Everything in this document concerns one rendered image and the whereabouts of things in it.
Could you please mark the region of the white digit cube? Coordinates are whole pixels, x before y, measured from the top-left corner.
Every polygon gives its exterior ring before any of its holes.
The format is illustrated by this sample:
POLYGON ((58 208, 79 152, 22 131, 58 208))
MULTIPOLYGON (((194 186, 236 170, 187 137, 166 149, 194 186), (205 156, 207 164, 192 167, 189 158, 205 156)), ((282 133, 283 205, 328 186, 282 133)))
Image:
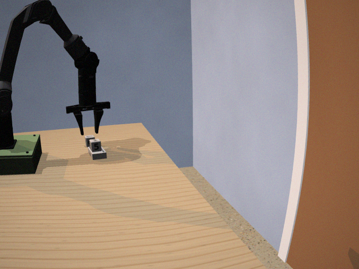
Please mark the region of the white digit cube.
POLYGON ((91 139, 95 139, 94 135, 86 135, 85 136, 85 144, 86 144, 87 147, 90 147, 89 140, 91 140, 91 139))
POLYGON ((92 152, 102 151, 101 148, 101 141, 99 139, 91 139, 90 142, 90 149, 92 152))

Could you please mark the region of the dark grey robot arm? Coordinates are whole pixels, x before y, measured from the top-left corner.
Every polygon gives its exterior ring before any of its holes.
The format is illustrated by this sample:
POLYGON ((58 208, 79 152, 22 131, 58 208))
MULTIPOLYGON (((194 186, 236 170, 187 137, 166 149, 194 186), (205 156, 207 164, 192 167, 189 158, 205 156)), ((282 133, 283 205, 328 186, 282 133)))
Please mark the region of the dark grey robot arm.
POLYGON ((24 29, 36 21, 50 25, 64 41, 63 47, 78 69, 78 91, 96 89, 95 73, 100 60, 96 53, 90 52, 83 37, 71 33, 49 0, 38 0, 23 7, 10 22, 0 61, 0 150, 14 149, 17 142, 12 127, 11 83, 24 29))

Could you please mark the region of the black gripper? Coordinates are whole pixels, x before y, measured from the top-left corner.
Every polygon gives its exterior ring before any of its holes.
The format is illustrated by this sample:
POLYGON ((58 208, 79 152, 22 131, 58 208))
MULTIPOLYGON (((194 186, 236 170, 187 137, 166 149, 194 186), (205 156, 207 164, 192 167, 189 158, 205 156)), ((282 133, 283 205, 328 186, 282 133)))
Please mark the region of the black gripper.
POLYGON ((103 109, 110 109, 110 102, 96 102, 96 90, 79 91, 79 104, 66 107, 66 113, 74 114, 80 127, 81 135, 84 135, 81 111, 94 110, 94 129, 98 134, 99 124, 103 116, 103 109))

